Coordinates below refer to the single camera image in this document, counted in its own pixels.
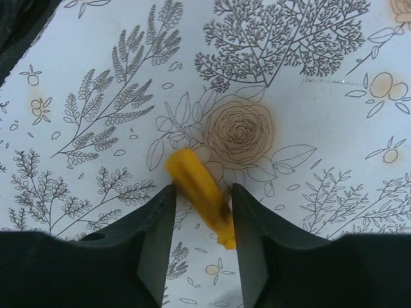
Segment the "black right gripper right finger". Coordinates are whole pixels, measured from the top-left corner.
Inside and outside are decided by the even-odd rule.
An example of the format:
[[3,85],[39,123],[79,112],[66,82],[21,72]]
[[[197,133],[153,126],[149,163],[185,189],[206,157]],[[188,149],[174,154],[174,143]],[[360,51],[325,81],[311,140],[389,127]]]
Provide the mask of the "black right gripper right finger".
[[409,307],[410,236],[313,235],[242,185],[232,209],[245,307]]

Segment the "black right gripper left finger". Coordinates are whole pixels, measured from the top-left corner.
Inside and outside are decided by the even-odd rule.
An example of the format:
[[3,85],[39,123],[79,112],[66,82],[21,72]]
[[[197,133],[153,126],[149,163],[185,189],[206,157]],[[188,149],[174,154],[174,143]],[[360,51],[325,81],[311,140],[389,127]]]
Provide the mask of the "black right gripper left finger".
[[1,232],[2,307],[160,307],[176,188],[80,241]]

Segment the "orange handle screwdriver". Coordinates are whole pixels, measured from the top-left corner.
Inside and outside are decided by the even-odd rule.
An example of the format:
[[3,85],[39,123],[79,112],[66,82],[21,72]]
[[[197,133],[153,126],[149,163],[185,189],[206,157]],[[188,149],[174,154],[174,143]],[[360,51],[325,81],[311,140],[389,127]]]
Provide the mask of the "orange handle screwdriver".
[[177,150],[167,159],[165,168],[204,223],[218,236],[218,243],[227,250],[236,249],[232,210],[195,152],[187,148]]

